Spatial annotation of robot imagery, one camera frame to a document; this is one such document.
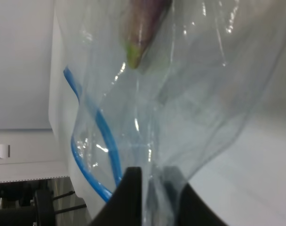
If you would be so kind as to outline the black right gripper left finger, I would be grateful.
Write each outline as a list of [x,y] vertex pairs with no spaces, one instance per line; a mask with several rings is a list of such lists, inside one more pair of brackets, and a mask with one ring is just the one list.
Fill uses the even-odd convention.
[[142,224],[141,168],[127,168],[118,188],[90,224],[92,226],[140,226]]

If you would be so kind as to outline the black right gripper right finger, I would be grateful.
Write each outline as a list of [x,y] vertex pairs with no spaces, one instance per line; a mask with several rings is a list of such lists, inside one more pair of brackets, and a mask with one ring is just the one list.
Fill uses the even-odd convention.
[[178,167],[165,167],[162,181],[172,207],[175,226],[226,225],[199,197]]

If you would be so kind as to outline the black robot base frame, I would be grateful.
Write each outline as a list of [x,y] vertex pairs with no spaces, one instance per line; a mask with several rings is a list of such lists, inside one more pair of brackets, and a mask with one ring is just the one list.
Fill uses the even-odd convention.
[[55,210],[54,201],[75,194],[54,196],[49,179],[0,183],[0,226],[56,226],[56,216],[84,209],[85,204]]

